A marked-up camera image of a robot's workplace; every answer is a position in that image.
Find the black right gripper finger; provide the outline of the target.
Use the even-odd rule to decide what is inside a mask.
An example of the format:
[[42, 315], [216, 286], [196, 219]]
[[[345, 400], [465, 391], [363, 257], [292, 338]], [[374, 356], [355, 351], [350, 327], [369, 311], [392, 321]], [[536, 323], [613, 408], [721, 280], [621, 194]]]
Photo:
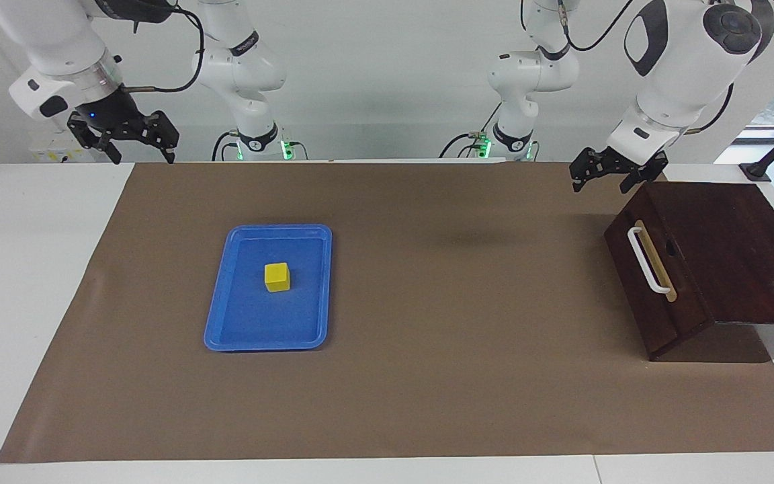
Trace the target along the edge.
[[114, 165], [121, 163], [121, 153], [114, 146], [111, 136], [106, 133], [98, 136], [80, 114], [71, 112], [67, 126], [81, 147], [101, 151]]
[[156, 110], [140, 119], [139, 141], [160, 151], [166, 163], [175, 162], [175, 150], [180, 141], [180, 132], [162, 110]]

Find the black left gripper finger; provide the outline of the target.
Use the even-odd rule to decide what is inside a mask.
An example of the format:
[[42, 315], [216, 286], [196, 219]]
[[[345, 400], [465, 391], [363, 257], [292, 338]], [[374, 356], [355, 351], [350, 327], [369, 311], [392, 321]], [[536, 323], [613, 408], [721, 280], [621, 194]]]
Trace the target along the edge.
[[569, 163], [569, 177], [572, 180], [572, 191], [581, 192], [585, 184], [599, 177], [605, 177], [613, 168], [613, 159], [603, 151], [583, 149]]
[[633, 187], [642, 183], [652, 183], [662, 174], [667, 165], [669, 165], [669, 158], [666, 153], [655, 154], [643, 165], [626, 161], [626, 178], [619, 185], [621, 193], [627, 194]]

